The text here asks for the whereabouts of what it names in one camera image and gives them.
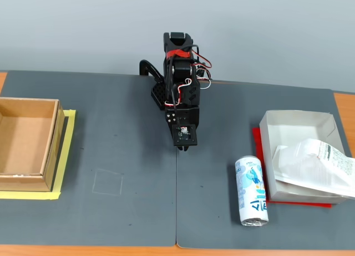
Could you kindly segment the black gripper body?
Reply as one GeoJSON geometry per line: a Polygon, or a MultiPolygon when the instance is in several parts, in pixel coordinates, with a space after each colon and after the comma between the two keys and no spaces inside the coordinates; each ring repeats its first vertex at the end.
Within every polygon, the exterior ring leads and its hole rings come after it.
{"type": "Polygon", "coordinates": [[[173,133],[174,126],[186,127],[192,126],[194,132],[199,125],[199,107],[165,107],[165,119],[169,126],[171,134],[173,133]]]}

